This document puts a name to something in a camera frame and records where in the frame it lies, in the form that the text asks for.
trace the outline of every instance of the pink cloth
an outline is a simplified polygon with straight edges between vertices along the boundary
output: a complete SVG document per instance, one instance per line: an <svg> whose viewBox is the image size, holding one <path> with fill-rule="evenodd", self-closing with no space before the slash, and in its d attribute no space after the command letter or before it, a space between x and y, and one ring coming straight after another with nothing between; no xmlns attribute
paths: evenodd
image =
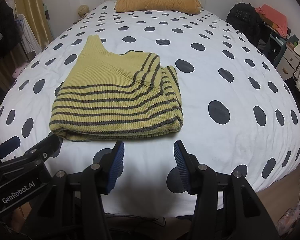
<svg viewBox="0 0 300 240"><path fill-rule="evenodd" d="M278 28L276 28L276 31L280 34L281 37L287 36L288 21L287 17L284 14L278 12L277 10L273 9L272 7L266 4L264 4L261 8L256 8L256 11L264 15L270 21L277 24Z"/></svg>

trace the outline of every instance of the folded sweater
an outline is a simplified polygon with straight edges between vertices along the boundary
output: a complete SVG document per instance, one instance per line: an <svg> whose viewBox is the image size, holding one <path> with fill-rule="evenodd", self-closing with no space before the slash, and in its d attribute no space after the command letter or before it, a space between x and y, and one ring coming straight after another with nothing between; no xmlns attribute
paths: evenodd
<svg viewBox="0 0 300 240"><path fill-rule="evenodd" d="M89 36L52 106L50 129L71 141L135 139L181 129L177 73L157 54L108 52Z"/></svg>

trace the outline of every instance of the round decorative ball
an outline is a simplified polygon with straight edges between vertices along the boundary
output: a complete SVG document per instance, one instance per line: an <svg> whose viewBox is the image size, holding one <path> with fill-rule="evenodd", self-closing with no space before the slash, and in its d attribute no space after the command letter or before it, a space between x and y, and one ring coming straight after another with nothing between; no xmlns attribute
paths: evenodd
<svg viewBox="0 0 300 240"><path fill-rule="evenodd" d="M84 5L81 5L78 9L78 14L80 17L84 16L86 13L89 13L90 10L89 10L89 6L84 4Z"/></svg>

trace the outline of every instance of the metal bolt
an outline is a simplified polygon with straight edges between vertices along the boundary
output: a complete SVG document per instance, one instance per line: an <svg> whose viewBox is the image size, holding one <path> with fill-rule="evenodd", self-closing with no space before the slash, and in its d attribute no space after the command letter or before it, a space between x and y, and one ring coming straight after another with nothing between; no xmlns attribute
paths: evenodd
<svg viewBox="0 0 300 240"><path fill-rule="evenodd" d="M198 168L199 168L199 170L205 171L208 167L205 164L199 164Z"/></svg>
<svg viewBox="0 0 300 240"><path fill-rule="evenodd" d="M58 178L62 178L65 174L66 174L66 173L65 173L64 171L58 171L58 172L56 173L56 176L57 176Z"/></svg>
<svg viewBox="0 0 300 240"><path fill-rule="evenodd" d="M90 166L91 169L93 170L97 170L100 168L100 164L99 163L93 163L91 166Z"/></svg>
<svg viewBox="0 0 300 240"><path fill-rule="evenodd" d="M240 178L241 177L241 172L240 171L234 171L233 176L235 176L236 178Z"/></svg>
<svg viewBox="0 0 300 240"><path fill-rule="evenodd" d="M38 165L40 165L42 163L42 160L36 160L35 161L35 166L38 166Z"/></svg>

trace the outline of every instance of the white bed sheet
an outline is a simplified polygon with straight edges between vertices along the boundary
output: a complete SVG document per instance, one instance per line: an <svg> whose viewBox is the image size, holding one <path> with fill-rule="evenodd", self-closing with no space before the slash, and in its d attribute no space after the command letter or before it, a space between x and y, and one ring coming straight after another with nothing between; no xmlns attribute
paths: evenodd
<svg viewBox="0 0 300 240"><path fill-rule="evenodd" d="M237 169L246 174L256 191L296 168L300 161L296 103L274 67L242 33L206 10L199 15L116 13L114 6L108 1L92 10L17 78L0 109L0 143L18 136L21 145L6 159L22 156L49 134L58 89L88 35L98 34L110 52L154 52L162 66L176 66L184 113L179 133L124 141L123 173L111 193L102 196L105 212L144 217L193 214L196 196L185 192L178 176L176 140L217 172ZM98 160L114 143L63 140L60 152L46 165L51 174L80 172L92 164L96 153Z"/></svg>

